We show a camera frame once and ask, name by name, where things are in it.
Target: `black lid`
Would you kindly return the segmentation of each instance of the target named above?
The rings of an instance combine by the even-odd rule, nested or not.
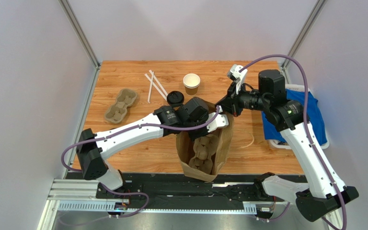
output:
[[[184,95],[180,91],[172,91],[167,95],[167,103],[172,107],[177,107],[183,104]]]

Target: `brown paper bag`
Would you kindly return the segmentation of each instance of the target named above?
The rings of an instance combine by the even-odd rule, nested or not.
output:
[[[208,110],[210,113],[216,111],[216,108],[213,103],[209,102],[206,103],[208,105]],[[196,178],[202,181],[211,182],[217,177],[218,172],[224,166],[228,158],[234,126],[234,119],[232,114],[226,112],[224,112],[224,114],[226,114],[228,117],[229,125],[225,128],[218,129],[217,132],[214,133],[215,135],[218,136],[219,140],[217,152],[212,157],[214,166],[212,167],[211,174],[206,174],[198,169],[193,169],[190,166],[188,166],[190,159],[193,156],[195,156],[193,150],[194,143],[191,141],[187,132],[183,131],[177,135],[176,139],[177,153],[178,157],[180,158],[181,167],[183,168],[185,176]]]

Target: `blue cloth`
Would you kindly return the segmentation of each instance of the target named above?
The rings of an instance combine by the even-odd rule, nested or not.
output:
[[[293,90],[286,90],[287,98],[289,100],[299,101],[301,104],[304,102],[304,92],[297,92]],[[310,122],[313,125],[313,131],[317,138],[317,141],[320,145],[327,142],[326,132],[324,129],[324,121],[322,118],[322,114],[320,113],[320,109],[317,107],[318,100],[313,97],[313,95],[309,92],[309,100],[307,107],[307,114],[309,115]],[[265,139],[274,139],[282,142],[286,142],[285,139],[280,135],[279,132],[276,131],[275,126],[270,124],[265,117],[265,114],[262,112],[262,122],[264,125],[264,134]]]

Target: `wooden table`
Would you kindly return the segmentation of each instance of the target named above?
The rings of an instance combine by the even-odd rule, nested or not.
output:
[[[167,92],[184,93],[185,102],[191,96],[185,94],[183,77],[187,73],[198,74],[201,84],[197,97],[216,103],[231,83],[226,76],[233,64],[246,65],[247,61],[105,61],[93,93],[84,128],[93,132],[106,131],[137,121],[167,102],[153,88],[151,103],[147,103],[150,82],[144,76],[149,69]],[[275,61],[261,61],[248,68],[246,83],[258,88],[258,73],[265,69],[278,69]],[[120,124],[105,121],[104,113],[123,88],[133,89],[138,99],[130,107]],[[109,162],[122,172],[182,173],[175,147],[175,135],[148,140],[115,154]],[[78,158],[73,167],[79,168]],[[285,173],[303,174],[291,150],[271,149],[264,138],[261,112],[244,110],[235,118],[234,135],[227,163],[220,173]]]

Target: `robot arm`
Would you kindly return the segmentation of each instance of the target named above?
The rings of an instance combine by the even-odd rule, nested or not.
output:
[[[98,180],[109,189],[116,190],[124,183],[122,173],[107,162],[108,158],[143,141],[181,132],[180,130],[159,127],[160,125],[177,128],[195,127],[211,121],[215,114],[208,114],[207,104],[202,99],[194,97],[186,104],[180,105],[177,110],[171,106],[162,106],[143,119],[116,129],[98,133],[86,129],[81,133],[80,141],[92,138],[104,138],[104,140],[83,144],[77,148],[76,153],[82,168],[83,178],[85,180]],[[195,140],[227,125],[226,115],[218,115],[207,126],[191,130],[188,134],[192,140]],[[111,139],[106,138],[109,135],[117,136]]]
[[[264,70],[259,73],[259,89],[247,91],[243,84],[246,71],[239,72],[243,66],[234,65],[228,72],[233,80],[227,95],[217,105],[224,111],[239,116],[243,109],[263,111],[267,120],[273,124],[287,141],[301,165],[307,183],[294,183],[272,173],[264,174],[255,181],[263,197],[277,196],[296,204],[301,214],[309,221],[315,221],[341,206],[337,192],[326,174],[312,145],[306,137],[303,124],[303,106],[298,101],[286,98],[285,78],[278,70]],[[320,146],[309,123],[310,135],[314,144]],[[323,151],[318,148],[326,166],[333,174],[335,183],[343,194],[345,203],[358,197],[356,188],[346,186],[328,162]]]

